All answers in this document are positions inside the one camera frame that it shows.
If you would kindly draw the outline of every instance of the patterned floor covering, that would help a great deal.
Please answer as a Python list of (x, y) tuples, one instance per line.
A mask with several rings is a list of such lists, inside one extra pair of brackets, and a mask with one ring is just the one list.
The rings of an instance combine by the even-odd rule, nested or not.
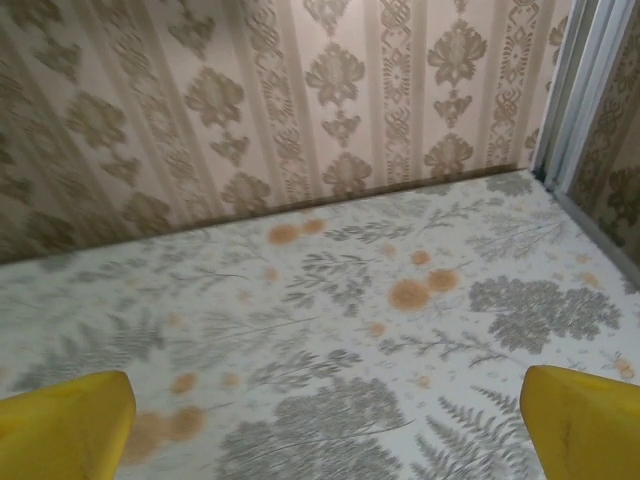
[(637, 382), (640, 294), (527, 172), (0, 269), (0, 396), (125, 370), (118, 479), (538, 479), (532, 364)]

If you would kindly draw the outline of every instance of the wallpaper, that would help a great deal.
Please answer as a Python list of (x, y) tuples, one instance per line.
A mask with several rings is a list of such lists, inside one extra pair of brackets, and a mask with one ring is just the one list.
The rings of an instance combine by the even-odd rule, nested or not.
[(0, 261), (526, 167), (569, 0), (3, 0)]
[(640, 265), (640, 9), (626, 35), (569, 195)]
[(6, 265), (0, 318), (2, 398), (127, 373), (117, 480), (543, 480), (527, 368), (640, 383), (640, 292), (526, 171)]

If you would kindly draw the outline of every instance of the yellow object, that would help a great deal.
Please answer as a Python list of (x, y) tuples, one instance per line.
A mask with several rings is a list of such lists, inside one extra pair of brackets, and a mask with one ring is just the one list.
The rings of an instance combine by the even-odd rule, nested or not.
[(122, 372), (0, 401), (0, 479), (112, 480), (136, 412)]
[(640, 387), (531, 367), (520, 409), (548, 480), (640, 479)]

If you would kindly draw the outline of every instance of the beige wallpaper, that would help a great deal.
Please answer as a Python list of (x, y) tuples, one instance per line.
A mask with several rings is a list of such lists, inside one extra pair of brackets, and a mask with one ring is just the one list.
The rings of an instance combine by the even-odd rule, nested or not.
[(628, 30), (569, 193), (640, 265), (640, 8)]
[(3, 0), (0, 261), (501, 165), (569, 0)]

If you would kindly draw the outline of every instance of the damask wallpaper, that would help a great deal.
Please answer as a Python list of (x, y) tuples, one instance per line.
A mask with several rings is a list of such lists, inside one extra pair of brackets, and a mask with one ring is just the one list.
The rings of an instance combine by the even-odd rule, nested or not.
[(0, 0), (0, 261), (525, 167), (569, 0)]
[(570, 196), (640, 265), (640, 8), (616, 62)]

